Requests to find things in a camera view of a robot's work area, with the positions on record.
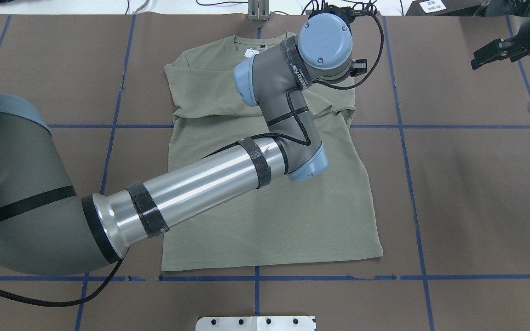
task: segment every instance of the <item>clothing tag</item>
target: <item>clothing tag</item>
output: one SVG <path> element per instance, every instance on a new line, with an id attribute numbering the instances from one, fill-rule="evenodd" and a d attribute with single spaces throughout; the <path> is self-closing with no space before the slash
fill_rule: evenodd
<path id="1" fill-rule="evenodd" d="M 441 0 L 430 0 L 419 3 L 425 13 L 438 12 L 447 9 Z"/>
<path id="2" fill-rule="evenodd" d="M 253 48 L 247 48 L 247 51 L 244 52 L 244 57 L 252 58 L 252 57 L 254 57 L 257 54 L 259 54 L 259 51 L 253 50 Z"/>

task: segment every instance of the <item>cable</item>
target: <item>cable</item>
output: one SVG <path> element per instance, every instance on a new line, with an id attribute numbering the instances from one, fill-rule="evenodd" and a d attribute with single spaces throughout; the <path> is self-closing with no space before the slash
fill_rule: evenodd
<path id="1" fill-rule="evenodd" d="M 319 6 L 318 6 L 318 0 L 310 0 L 305 6 L 304 6 L 304 9 L 302 9 L 302 13 L 300 15 L 303 15 L 305 13 L 305 9 L 308 7 L 309 4 L 312 4 L 312 10 L 318 10 Z"/>
<path id="2" fill-rule="evenodd" d="M 138 7 L 138 9 L 136 9 L 136 10 L 133 12 L 133 14 L 134 14 L 134 15 L 137 15 L 137 13 L 139 13 L 139 11 L 143 10 L 143 8 L 146 7 L 147 4 L 149 4 L 149 1 L 150 1 L 150 0 L 146 0 L 146 1 L 143 3 L 142 6 Z"/>
<path id="3" fill-rule="evenodd" d="M 377 7 L 375 6 L 376 2 L 377 2 L 377 0 L 375 0 L 375 1 L 371 1 L 370 0 L 369 2 L 358 1 L 358 2 L 355 2 L 355 4 L 351 8 L 355 9 L 355 6 L 361 5 L 361 9 L 362 10 L 368 11 L 368 12 L 377 13 Z"/>
<path id="4" fill-rule="evenodd" d="M 377 64 L 379 63 L 379 59 L 381 58 L 381 52 L 383 51 L 383 29 L 381 28 L 381 24 L 380 24 L 379 20 L 377 19 L 376 15 L 370 13 L 369 16 L 374 18 L 374 21 L 377 24 L 377 28 L 379 29 L 380 46 L 379 46 L 379 52 L 377 53 L 377 59 L 376 59 L 374 65 L 368 71 L 368 73 L 360 81 L 356 82 L 355 84 L 353 84 L 351 86 L 334 86 L 334 85 L 331 85 L 331 84 L 329 84 L 327 82 L 318 81 L 318 80 L 313 81 L 313 84 L 321 84 L 321 85 L 324 85 L 326 87 L 334 88 L 335 90 L 350 90 L 351 88 L 356 88 L 357 86 L 360 86 L 363 82 L 365 82 L 369 78 L 369 75 L 371 75 L 372 72 L 377 67 Z"/>
<path id="5" fill-rule="evenodd" d="M 248 1 L 224 1 L 224 2 L 216 2 L 215 4 L 200 4 L 200 2 L 196 0 L 196 4 L 200 6 L 216 6 L 216 5 L 224 5 L 224 4 L 248 4 Z"/>
<path id="6" fill-rule="evenodd" d="M 287 139 L 289 141 L 293 141 L 296 144 L 305 145 L 305 146 L 309 146 L 312 143 L 312 141 L 310 140 L 310 137 L 308 136 L 308 132 L 305 129 L 304 124 L 301 122 L 300 118 L 298 117 L 298 114 L 296 113 L 296 110 L 294 109 L 294 105 L 292 103 L 292 97 L 290 95 L 292 94 L 292 92 L 295 92 L 295 91 L 300 91 L 300 88 L 295 87 L 295 88 L 292 88 L 292 89 L 288 90 L 288 92 L 286 92 L 286 99 L 288 100 L 288 106 L 290 107 L 290 113 L 292 113 L 292 117 L 296 120 L 298 126 L 300 127 L 300 130 L 301 130 L 302 134 L 304 135 L 304 140 L 302 141 L 302 140 L 296 139 L 294 137 L 288 136 L 287 134 L 281 134 L 281 133 L 276 133 L 276 132 L 256 134 L 254 136 L 251 136 L 251 139 L 277 137 L 277 138 L 284 138 L 284 139 Z M 235 141 L 232 144 L 228 144 L 228 145 L 222 147 L 221 149 L 218 149 L 217 151 L 209 153 L 205 157 L 214 155 L 216 153 L 220 153 L 221 151 L 225 151 L 225 150 L 227 150 L 227 149 L 229 149 L 231 147 L 234 147 L 236 145 L 238 145 L 238 141 Z"/>
<path id="7" fill-rule="evenodd" d="M 21 303 L 27 303 L 27 304 L 33 304 L 34 306 L 43 306 L 43 307 L 69 307 L 69 306 L 76 306 L 78 304 L 86 303 L 89 300 L 95 298 L 104 288 L 105 286 L 112 280 L 114 277 L 114 274 L 118 271 L 120 266 L 122 265 L 122 261 L 124 259 L 121 259 L 116 263 L 116 266 L 114 266 L 114 269 L 111 273 L 109 273 L 108 277 L 104 280 L 101 285 L 95 290 L 95 292 L 91 293 L 87 297 L 79 300 L 72 300 L 72 301 L 64 301 L 64 302 L 56 302 L 56 301 L 44 301 L 44 300 L 38 300 L 38 299 L 32 299 L 30 297 L 15 295 L 13 293 L 9 293 L 8 291 L 3 291 L 0 289 L 0 297 L 4 297 L 9 300 L 21 302 Z"/>

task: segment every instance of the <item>black tape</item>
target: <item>black tape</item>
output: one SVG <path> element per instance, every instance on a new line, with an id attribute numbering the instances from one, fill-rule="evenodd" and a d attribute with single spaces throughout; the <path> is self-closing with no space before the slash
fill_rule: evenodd
<path id="1" fill-rule="evenodd" d="M 290 67 L 290 71 L 292 71 L 294 79 L 298 86 L 300 86 L 300 89 L 305 90 L 312 86 L 310 73 L 308 73 L 308 69 L 305 67 L 304 61 L 302 61 L 300 57 L 300 53 L 298 53 L 295 37 L 282 41 L 279 46 L 282 49 L 283 58 L 286 59 L 286 63 L 288 64 L 288 67 Z"/>
<path id="2" fill-rule="evenodd" d="M 76 195 L 72 186 L 55 188 L 0 207 L 0 222 L 24 212 Z"/>
<path id="3" fill-rule="evenodd" d="M 300 109 L 297 109 L 295 111 L 295 114 L 298 115 L 298 114 L 301 114 L 301 113 L 303 113 L 305 111 L 308 111 L 308 107 L 301 107 Z M 267 126 L 272 126 L 273 124 L 279 123 L 279 122 L 281 122 L 283 120 L 290 119 L 290 117 L 292 117 L 293 115 L 294 114 L 292 112 L 285 113 L 284 115 L 278 116 L 275 119 L 272 119 L 271 121 L 268 121 L 267 122 Z"/>
<path id="4" fill-rule="evenodd" d="M 283 148 L 282 142 L 279 141 L 279 138 L 273 137 L 273 141 L 275 141 L 275 143 L 279 147 L 279 151 L 282 153 L 283 165 L 285 166 L 285 170 L 284 170 L 283 174 L 287 175 L 288 174 L 289 165 L 288 165 L 288 155 L 286 154 L 286 149 Z"/>
<path id="5" fill-rule="evenodd" d="M 113 263 L 118 261 L 120 257 L 116 254 L 114 247 L 109 242 L 108 236 L 105 234 L 103 225 L 101 225 L 101 220 L 99 219 L 99 214 L 97 214 L 97 208 L 93 201 L 93 195 L 81 199 L 81 204 L 83 205 L 83 213 L 85 214 L 87 225 L 99 251 L 101 251 L 101 254 L 103 254 L 107 262 Z"/>
<path id="6" fill-rule="evenodd" d="M 248 153 L 248 156 L 251 157 L 255 170 L 257 170 L 257 178 L 259 179 L 257 190 L 263 186 L 269 185 L 271 182 L 271 167 L 267 164 L 267 159 L 265 159 L 265 155 L 263 155 L 261 148 L 259 148 L 259 146 L 255 144 L 255 141 L 250 137 L 238 140 L 237 142 Z"/>
<path id="7" fill-rule="evenodd" d="M 126 187 L 126 191 L 130 193 L 134 208 L 138 212 L 138 217 L 149 238 L 162 235 L 169 231 L 167 222 L 165 222 L 161 212 L 156 207 L 153 197 L 151 197 L 143 183 L 136 182 Z"/>

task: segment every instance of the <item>t-shirt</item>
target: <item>t-shirt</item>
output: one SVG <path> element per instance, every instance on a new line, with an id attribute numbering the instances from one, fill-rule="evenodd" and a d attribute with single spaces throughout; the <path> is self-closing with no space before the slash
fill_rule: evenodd
<path id="1" fill-rule="evenodd" d="M 271 48 L 293 35 L 256 40 L 229 36 L 184 51 L 164 67 L 178 107 L 170 171 L 241 138 L 268 132 L 259 107 L 242 102 L 233 70 L 246 59 L 248 48 Z M 353 78 L 340 83 L 350 84 Z M 315 84 L 304 97 L 324 142 L 328 169 L 300 183 L 278 178 L 172 227 L 164 236 L 163 271 L 383 255 L 368 174 L 349 136 L 355 92 Z"/>

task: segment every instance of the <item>gray robot arm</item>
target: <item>gray robot arm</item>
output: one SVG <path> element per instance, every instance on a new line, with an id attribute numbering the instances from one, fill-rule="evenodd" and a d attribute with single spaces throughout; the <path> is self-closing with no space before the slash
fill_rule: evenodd
<path id="1" fill-rule="evenodd" d="M 302 90 L 349 75 L 352 37 L 331 13 L 299 38 L 248 59 L 235 84 L 270 132 L 239 140 L 180 170 L 104 196 L 76 197 L 50 130 L 27 101 L 0 94 L 0 265 L 41 275 L 83 273 L 131 245 L 287 174 L 299 182 L 328 165 Z"/>

